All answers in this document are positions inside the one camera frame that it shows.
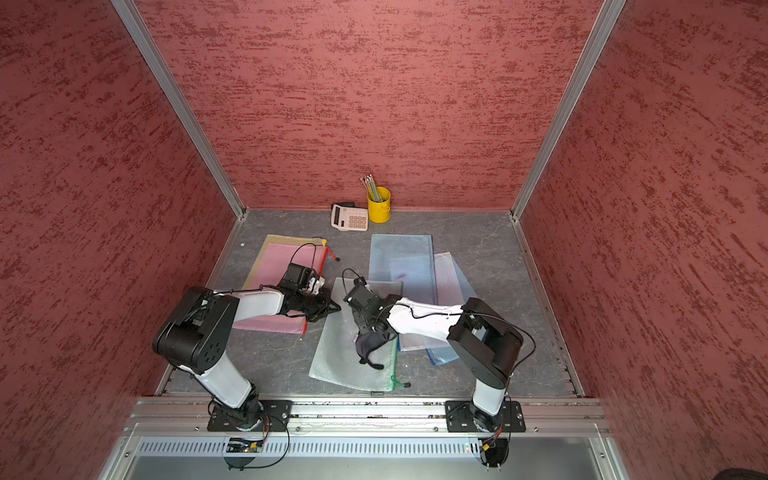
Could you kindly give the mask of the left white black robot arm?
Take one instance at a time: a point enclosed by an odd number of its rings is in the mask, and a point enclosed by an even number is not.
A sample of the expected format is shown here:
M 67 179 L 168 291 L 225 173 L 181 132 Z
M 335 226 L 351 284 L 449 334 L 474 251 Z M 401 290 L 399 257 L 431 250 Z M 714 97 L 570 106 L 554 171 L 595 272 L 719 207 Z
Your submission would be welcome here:
M 261 316 L 295 313 L 316 321 L 341 310 L 322 287 L 315 295 L 277 288 L 214 291 L 189 288 L 152 342 L 152 350 L 171 366 L 192 375 L 212 396 L 212 419 L 240 431 L 266 421 L 256 387 L 241 375 L 226 353 L 233 326 Z

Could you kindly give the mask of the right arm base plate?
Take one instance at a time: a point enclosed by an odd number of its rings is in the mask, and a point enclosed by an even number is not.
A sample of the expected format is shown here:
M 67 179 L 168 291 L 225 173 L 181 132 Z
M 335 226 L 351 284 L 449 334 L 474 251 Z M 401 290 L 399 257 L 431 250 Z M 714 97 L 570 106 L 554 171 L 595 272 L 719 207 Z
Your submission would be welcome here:
M 519 402 L 505 399 L 500 410 L 490 415 L 471 401 L 446 401 L 447 429 L 452 433 L 524 433 L 526 424 Z

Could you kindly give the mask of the pink mesh document bag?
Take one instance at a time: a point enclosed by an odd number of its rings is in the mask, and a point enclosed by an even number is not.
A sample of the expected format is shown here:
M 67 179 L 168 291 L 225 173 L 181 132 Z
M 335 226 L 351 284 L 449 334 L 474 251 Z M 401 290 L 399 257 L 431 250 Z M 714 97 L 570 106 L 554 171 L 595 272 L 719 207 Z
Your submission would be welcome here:
M 329 255 L 323 240 L 267 244 L 245 285 L 236 291 L 240 306 L 233 327 L 303 334 L 310 323 L 340 311 L 322 277 Z

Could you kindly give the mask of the green mesh document bag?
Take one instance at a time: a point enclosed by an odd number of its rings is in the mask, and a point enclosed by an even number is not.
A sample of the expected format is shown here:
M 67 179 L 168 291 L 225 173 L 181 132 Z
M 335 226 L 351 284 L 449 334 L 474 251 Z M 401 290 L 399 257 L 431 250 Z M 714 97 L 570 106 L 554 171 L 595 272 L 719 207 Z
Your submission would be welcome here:
M 374 363 L 383 366 L 381 370 L 359 363 L 355 349 L 359 328 L 351 308 L 344 303 L 345 295 L 352 287 L 353 281 L 349 278 L 337 277 L 334 281 L 331 298 L 341 310 L 324 321 L 309 376 L 359 391 L 393 391 L 396 388 L 397 341 L 387 342 L 370 355 Z

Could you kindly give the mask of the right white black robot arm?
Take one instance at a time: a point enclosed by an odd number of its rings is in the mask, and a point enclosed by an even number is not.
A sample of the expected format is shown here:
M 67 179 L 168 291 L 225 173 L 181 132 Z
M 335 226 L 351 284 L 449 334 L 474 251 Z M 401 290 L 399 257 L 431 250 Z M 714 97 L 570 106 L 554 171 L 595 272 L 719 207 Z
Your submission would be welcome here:
M 507 385 L 524 338 L 484 301 L 471 297 L 463 305 L 440 306 L 399 295 L 383 298 L 357 281 L 344 302 L 358 326 L 355 349 L 361 364 L 382 370 L 371 355 L 403 334 L 445 341 L 476 379 L 468 406 L 476 428 L 490 432 L 501 427 Z

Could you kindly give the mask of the yellow mesh document bag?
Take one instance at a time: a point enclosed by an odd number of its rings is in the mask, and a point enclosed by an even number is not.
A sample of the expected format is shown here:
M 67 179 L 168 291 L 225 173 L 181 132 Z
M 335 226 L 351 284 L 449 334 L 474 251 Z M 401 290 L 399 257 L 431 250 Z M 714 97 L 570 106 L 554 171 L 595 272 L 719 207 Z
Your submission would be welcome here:
M 276 286 L 290 263 L 312 266 L 321 274 L 326 253 L 325 239 L 270 234 L 264 241 L 243 287 L 256 289 L 262 285 Z

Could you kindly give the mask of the light blue document bag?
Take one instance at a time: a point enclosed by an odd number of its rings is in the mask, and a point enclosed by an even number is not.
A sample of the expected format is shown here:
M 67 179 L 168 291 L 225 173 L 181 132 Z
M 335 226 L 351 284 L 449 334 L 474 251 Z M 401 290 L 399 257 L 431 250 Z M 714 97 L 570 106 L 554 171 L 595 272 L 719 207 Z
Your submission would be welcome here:
M 373 234 L 368 279 L 399 281 L 402 295 L 437 304 L 434 248 L 430 235 Z

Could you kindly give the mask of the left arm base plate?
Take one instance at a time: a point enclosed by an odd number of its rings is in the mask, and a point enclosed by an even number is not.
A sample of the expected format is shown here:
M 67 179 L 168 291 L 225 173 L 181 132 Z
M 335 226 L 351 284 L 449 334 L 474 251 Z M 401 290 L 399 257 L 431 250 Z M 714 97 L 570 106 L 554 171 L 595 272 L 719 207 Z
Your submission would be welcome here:
M 207 431 L 243 435 L 285 432 L 293 406 L 290 400 L 258 400 L 246 401 L 235 409 L 211 400 L 208 404 Z

